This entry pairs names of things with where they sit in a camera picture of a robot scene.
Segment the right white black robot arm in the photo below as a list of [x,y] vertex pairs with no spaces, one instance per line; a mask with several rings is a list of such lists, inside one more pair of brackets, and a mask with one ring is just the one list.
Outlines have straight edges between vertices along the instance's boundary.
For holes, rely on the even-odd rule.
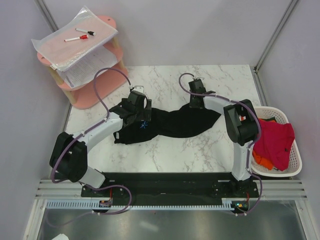
[[245,180],[251,177],[251,153],[261,135],[260,122],[249,99],[230,100],[207,91],[200,78],[188,83],[190,104],[203,107],[224,116],[227,135],[233,142],[233,167],[231,174],[236,179],[229,184],[229,191],[235,197],[247,191]]

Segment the black t shirt blue logo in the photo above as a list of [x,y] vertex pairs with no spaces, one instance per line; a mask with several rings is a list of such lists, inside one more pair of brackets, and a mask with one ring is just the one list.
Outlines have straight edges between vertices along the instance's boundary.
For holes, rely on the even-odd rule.
[[216,111],[206,108],[191,108],[189,104],[178,110],[151,110],[150,121],[136,121],[115,132],[115,144],[137,144],[152,140],[157,136],[169,138],[192,138],[211,129],[220,118]]

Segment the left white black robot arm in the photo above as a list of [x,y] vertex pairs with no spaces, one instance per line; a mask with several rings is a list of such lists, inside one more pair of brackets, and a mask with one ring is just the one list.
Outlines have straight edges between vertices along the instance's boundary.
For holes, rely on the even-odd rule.
[[110,185],[103,173],[88,165],[88,153],[106,137],[135,122],[150,121],[152,100],[139,91],[132,90],[127,98],[107,111],[88,129],[74,134],[58,135],[49,165],[51,181],[55,184],[69,180],[90,186],[99,197],[106,196]]

